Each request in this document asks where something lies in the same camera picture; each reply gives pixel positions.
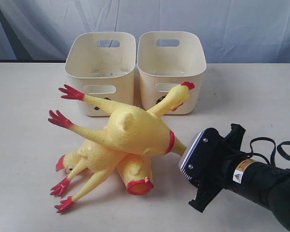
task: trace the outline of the red comb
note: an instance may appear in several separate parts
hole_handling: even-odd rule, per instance
[[[185,81],[183,83],[181,83],[182,86],[187,86],[189,90],[192,90],[193,88],[195,88],[194,84],[192,82],[189,81]]]
[[[64,166],[63,166],[63,159],[64,159],[64,156],[61,156],[60,159],[58,160],[58,163],[56,164],[56,172],[60,171],[61,169],[64,169]]]

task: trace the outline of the white plastic bin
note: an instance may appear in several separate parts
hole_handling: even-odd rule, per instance
[[[188,114],[195,108],[206,70],[203,48],[196,35],[185,31],[151,31],[143,34],[139,41],[137,66],[145,110],[184,81],[195,84],[189,92],[190,99],[167,114]]]
[[[90,32],[74,41],[65,72],[72,87],[90,96],[133,104],[136,42],[125,32]],[[87,116],[108,116],[98,107],[78,101]]]

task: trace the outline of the table surface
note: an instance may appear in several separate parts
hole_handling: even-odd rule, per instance
[[[155,187],[147,195],[129,195],[114,171],[67,213],[57,214],[54,205],[61,199],[50,196],[50,188],[65,174],[55,172],[55,164],[83,138],[49,123],[48,111],[59,109],[96,129],[108,121],[82,115],[76,101],[61,99],[58,87],[65,83],[64,63],[0,63],[0,232],[286,231],[270,211],[227,190],[203,214],[194,210],[188,201],[196,189],[180,173],[174,153],[153,158]],[[231,123],[246,129],[243,151],[259,136],[290,140],[290,64],[208,64],[195,110],[162,119],[185,144],[208,127],[224,136]],[[267,155],[273,145],[254,147]],[[276,163],[290,168],[279,155]],[[74,179],[65,198],[88,178],[84,173]]]

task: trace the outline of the yellow rubber chicken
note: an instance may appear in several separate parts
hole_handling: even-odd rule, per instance
[[[183,155],[186,150],[186,146],[175,137],[160,117],[170,110],[176,110],[189,98],[189,90],[194,88],[193,83],[183,82],[173,87],[161,102],[147,111],[136,106],[91,97],[68,85],[64,86],[65,88],[59,88],[67,94],[61,96],[62,98],[94,104],[108,112],[110,118],[103,130],[94,130],[73,124],[58,110],[57,114],[49,112],[49,122],[86,138],[78,150],[59,159],[56,169],[65,168],[69,174],[51,189],[51,195],[62,196],[70,181],[85,168],[95,172],[75,195],[55,206],[58,213],[70,208],[105,181],[115,167],[130,194],[149,191],[153,187],[150,181],[150,158],[169,152]]]

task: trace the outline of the white backdrop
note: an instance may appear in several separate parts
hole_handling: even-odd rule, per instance
[[[0,0],[0,8],[34,59],[65,59],[90,31],[138,42],[148,31],[184,30],[209,63],[290,62],[290,0]]]

